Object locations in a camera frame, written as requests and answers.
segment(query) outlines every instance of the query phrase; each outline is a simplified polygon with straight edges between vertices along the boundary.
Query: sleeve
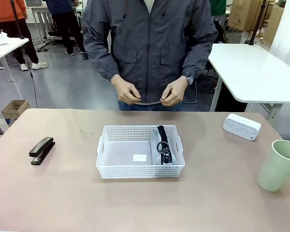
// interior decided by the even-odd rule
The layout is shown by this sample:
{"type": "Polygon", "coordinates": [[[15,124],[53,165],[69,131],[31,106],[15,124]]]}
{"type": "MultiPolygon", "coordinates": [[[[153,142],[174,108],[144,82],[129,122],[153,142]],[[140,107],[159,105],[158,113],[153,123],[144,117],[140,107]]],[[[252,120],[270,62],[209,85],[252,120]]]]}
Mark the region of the sleeve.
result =
{"type": "Polygon", "coordinates": [[[109,53],[107,37],[110,24],[104,0],[89,0],[83,14],[84,47],[99,74],[111,80],[119,74],[118,65],[109,53]]]}
{"type": "Polygon", "coordinates": [[[21,12],[24,14],[27,12],[27,7],[26,7],[26,4],[25,4],[25,0],[16,0],[17,1],[17,4],[19,6],[19,8],[21,9],[21,12]]]}
{"type": "Polygon", "coordinates": [[[196,78],[204,69],[213,43],[218,35],[211,18],[209,0],[195,0],[190,23],[185,28],[189,51],[183,64],[183,72],[196,78]]]}

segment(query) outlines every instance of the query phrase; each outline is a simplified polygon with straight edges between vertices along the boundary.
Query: cable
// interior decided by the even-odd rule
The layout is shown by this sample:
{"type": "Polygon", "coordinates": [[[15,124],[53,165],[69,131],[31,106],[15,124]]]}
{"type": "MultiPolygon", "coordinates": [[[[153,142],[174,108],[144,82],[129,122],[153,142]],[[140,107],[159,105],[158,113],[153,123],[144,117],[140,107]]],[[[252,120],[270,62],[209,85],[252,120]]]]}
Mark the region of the cable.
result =
{"type": "Polygon", "coordinates": [[[36,45],[38,45],[38,44],[40,44],[41,42],[36,42],[36,43],[34,43],[33,44],[33,46],[36,46],[36,45]]]}
{"type": "Polygon", "coordinates": [[[57,30],[57,27],[55,27],[54,24],[50,24],[48,20],[47,20],[47,23],[48,23],[48,25],[49,25],[52,29],[57,30]]]}
{"type": "Polygon", "coordinates": [[[28,69],[29,69],[30,76],[31,76],[31,79],[32,79],[32,82],[33,82],[34,98],[35,98],[35,106],[36,106],[36,108],[38,108],[37,93],[36,93],[36,91],[35,91],[35,83],[34,83],[33,75],[32,75],[32,72],[31,72],[30,63],[29,63],[29,61],[28,61],[28,54],[27,54],[27,52],[26,52],[26,56],[27,56],[27,65],[28,65],[28,69]]]}

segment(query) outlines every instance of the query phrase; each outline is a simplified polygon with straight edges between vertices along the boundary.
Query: person in blue shirt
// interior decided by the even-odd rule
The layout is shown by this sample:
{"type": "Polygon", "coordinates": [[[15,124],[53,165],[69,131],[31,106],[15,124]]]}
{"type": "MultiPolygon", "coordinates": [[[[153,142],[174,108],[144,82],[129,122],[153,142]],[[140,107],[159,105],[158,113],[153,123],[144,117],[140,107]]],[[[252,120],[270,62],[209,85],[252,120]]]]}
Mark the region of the person in blue shirt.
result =
{"type": "Polygon", "coordinates": [[[66,54],[74,56],[73,43],[70,40],[70,33],[75,38],[79,50],[82,54],[86,54],[83,42],[84,38],[81,28],[74,14],[72,4],[78,5],[78,0],[45,0],[48,10],[57,26],[57,30],[62,37],[64,47],[67,49],[66,54]]]}

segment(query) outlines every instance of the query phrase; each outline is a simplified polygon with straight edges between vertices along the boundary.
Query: white speaker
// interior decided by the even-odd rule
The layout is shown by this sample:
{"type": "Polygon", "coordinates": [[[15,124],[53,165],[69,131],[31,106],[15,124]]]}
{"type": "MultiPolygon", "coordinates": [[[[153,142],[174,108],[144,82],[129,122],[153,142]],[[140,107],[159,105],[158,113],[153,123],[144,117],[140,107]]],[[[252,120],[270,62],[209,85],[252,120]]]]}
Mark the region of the white speaker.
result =
{"type": "Polygon", "coordinates": [[[230,114],[226,118],[223,128],[232,134],[254,141],[261,130],[261,124],[239,115],[230,114]]]}

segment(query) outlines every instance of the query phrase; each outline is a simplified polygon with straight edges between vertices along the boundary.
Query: white plastic basket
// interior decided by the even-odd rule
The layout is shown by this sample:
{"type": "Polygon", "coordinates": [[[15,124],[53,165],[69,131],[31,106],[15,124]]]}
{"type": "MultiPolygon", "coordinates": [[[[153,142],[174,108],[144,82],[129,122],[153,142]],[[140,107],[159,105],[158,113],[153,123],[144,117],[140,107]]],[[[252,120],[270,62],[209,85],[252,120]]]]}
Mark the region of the white plastic basket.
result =
{"type": "Polygon", "coordinates": [[[178,165],[152,165],[150,133],[157,126],[105,126],[98,145],[96,167],[102,179],[179,177],[185,161],[176,126],[164,126],[178,165]],[[146,161],[133,161],[135,154],[146,161]]]}

